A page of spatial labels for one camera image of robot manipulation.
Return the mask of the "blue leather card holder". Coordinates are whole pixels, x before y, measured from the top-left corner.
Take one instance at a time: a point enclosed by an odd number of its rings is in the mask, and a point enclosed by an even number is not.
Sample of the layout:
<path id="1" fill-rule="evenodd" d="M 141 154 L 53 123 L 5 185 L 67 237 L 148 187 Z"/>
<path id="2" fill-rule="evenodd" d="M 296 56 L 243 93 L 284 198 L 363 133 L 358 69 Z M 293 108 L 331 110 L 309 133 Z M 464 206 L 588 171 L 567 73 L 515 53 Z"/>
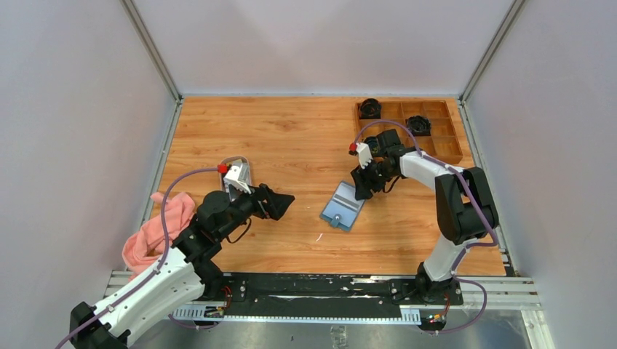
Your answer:
<path id="1" fill-rule="evenodd" d="M 365 200 L 356 200 L 356 188 L 341 181 L 320 213 L 320 218 L 332 228 L 350 232 L 362 211 Z"/>

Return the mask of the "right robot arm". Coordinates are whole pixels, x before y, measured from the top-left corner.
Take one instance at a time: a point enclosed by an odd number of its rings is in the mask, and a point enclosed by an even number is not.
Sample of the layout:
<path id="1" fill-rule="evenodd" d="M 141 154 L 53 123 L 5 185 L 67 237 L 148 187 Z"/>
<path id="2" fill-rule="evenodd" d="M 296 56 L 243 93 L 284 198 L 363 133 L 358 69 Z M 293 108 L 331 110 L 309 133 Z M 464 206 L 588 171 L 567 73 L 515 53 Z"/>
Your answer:
<path id="1" fill-rule="evenodd" d="M 412 291 L 422 302 L 434 303 L 455 286 L 458 266 L 470 249 L 498 245 L 498 212 L 486 174 L 479 167 L 465 169 L 436 159 L 418 143 L 407 147 L 394 129 L 378 134 L 376 142 L 377 151 L 360 140 L 349 146 L 359 162 L 351 171 L 355 198 L 368 200 L 401 179 L 416 180 L 434 192 L 441 236 L 418 266 Z"/>

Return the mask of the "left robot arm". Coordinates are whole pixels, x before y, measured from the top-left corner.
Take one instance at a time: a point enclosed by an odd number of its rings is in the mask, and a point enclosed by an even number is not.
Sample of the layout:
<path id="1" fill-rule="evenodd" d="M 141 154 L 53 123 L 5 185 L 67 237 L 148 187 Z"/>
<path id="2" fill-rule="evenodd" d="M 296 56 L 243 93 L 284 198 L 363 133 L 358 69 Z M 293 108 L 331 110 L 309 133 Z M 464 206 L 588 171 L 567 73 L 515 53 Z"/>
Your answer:
<path id="1" fill-rule="evenodd" d="M 234 200 L 208 193 L 169 249 L 140 275 L 95 305 L 71 311 L 68 341 L 74 348 L 128 348 L 181 305 L 217 299 L 223 273 L 212 261 L 222 242 L 252 217 L 280 220 L 295 197 L 265 184 Z"/>

